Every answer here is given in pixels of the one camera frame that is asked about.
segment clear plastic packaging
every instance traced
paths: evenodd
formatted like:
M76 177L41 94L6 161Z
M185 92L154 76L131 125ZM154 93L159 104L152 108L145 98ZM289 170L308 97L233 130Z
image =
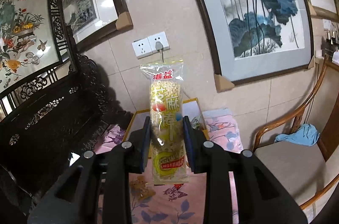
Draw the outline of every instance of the clear plastic packaging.
M152 175L154 184L188 182L182 124L183 62L140 66L150 76Z

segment power socket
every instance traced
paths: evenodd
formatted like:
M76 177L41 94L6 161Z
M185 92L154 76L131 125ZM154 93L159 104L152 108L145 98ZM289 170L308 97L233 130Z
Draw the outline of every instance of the power socket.
M152 36L149 36L149 37L148 37L148 40L149 40L149 42L150 42L150 48L151 48L153 54L156 53L156 52L158 52L158 51L155 49L155 43L156 43L157 41L160 41L160 42L161 42L161 44L162 44L163 47L164 47L164 49L163 49L164 51L165 51L165 50L169 50L169 48L170 48L170 46L169 46L169 44L168 44L168 40L167 40L167 38L166 38L165 32L160 32L160 33L154 34L154 35L152 35Z
M134 41L132 42L132 46L137 59L141 59L153 54L148 38Z

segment silver screw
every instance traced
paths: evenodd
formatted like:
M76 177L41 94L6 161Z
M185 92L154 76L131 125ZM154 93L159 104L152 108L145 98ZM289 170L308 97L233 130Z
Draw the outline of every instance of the silver screw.
M213 142L211 142L211 141L205 141L205 142L204 142L204 147L211 148L211 147L213 147L213 146L214 146L214 144L213 144Z
M129 141L125 141L121 144L123 148L130 148L132 146L132 143Z
M93 157L93 155L94 155L93 151L86 151L84 153L84 157L87 158L87 159Z
M250 158L250 157L252 157L253 153L252 153L252 151L246 149L246 150L244 150L244 151L242 152L242 155L244 155L245 157Z

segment butterfly print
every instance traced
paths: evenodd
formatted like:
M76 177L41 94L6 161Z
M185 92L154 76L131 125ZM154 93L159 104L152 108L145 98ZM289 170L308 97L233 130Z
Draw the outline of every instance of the butterfly print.
M187 196L186 193L179 190L183 185L184 184L175 184L173 188L164 191L164 195L169 195L168 201L173 201L178 198Z

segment wooden armrest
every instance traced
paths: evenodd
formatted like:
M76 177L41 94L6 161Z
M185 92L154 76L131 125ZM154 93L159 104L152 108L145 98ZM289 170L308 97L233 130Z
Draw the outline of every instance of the wooden armrest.
M307 97L307 99L302 103L302 105L299 106L292 113L286 114L284 117L265 125L263 128L261 128L257 132L257 134L255 136L255 141L254 141L253 152L255 152L255 150L259 147L261 138L266 132L269 132L270 130L275 129L275 128L285 124L286 122L288 122L289 120L291 120L293 118L294 118L294 121L293 121L293 125L292 125L292 128L291 128L291 133L295 132L300 127L300 123L301 123L301 119L302 119L302 116L304 114L304 111L305 111L306 107L310 104L310 102L314 99L314 96L318 92L318 90L319 90L319 88L322 84L322 81L325 77L325 72L326 72L326 69L327 69L327 66L328 66L327 65L327 59L328 59L328 57L325 58L325 61L324 61L324 64L322 66L321 73L320 73L320 76L317 80L316 85L314 86L312 92Z
M300 205L302 210L305 210L308 206L311 206L314 202L319 200L325 193L327 193L337 182L339 181L339 174L320 192L317 192L311 199Z

